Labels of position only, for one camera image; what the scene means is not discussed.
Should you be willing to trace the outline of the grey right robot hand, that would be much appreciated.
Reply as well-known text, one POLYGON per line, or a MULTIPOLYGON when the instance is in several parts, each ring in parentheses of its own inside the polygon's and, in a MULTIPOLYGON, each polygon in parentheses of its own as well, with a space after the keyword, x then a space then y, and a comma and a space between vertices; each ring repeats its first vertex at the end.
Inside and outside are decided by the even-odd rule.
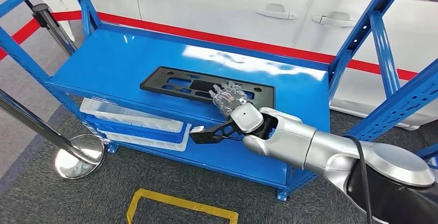
POLYGON ((213 104, 227 118, 239 106, 250 102, 242 87, 232 81, 220 85, 214 84, 213 90, 208 93, 213 104))

